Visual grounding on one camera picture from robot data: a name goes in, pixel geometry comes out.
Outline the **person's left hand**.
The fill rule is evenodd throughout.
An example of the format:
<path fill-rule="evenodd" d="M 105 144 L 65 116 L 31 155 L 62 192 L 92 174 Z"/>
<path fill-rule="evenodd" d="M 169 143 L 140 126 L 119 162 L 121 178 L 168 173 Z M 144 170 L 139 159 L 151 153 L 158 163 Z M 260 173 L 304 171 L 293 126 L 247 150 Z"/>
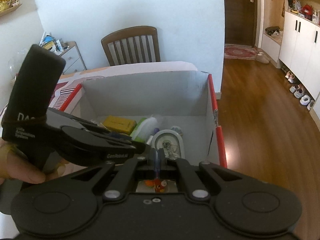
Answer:
<path fill-rule="evenodd" d="M 17 154 L 14 144 L 1 139 L 1 184 L 7 179 L 17 179 L 30 184 L 40 184 L 61 176 L 68 161 L 62 159 L 53 169 L 45 174 Z"/>

